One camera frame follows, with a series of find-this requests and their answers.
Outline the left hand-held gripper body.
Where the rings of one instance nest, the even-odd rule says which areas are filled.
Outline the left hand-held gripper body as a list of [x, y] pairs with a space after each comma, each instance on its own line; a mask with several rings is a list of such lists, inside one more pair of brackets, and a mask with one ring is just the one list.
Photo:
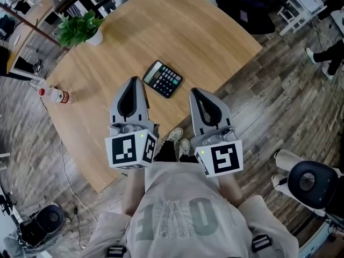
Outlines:
[[113, 123], [105, 139], [109, 166], [122, 170], [151, 166], [158, 135], [151, 120]]

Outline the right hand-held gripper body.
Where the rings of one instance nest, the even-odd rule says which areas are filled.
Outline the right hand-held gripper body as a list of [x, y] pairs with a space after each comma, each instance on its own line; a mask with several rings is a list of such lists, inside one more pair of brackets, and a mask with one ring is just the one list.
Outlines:
[[243, 170], [242, 141], [234, 126], [226, 126], [193, 138], [195, 157], [206, 177], [217, 177]]

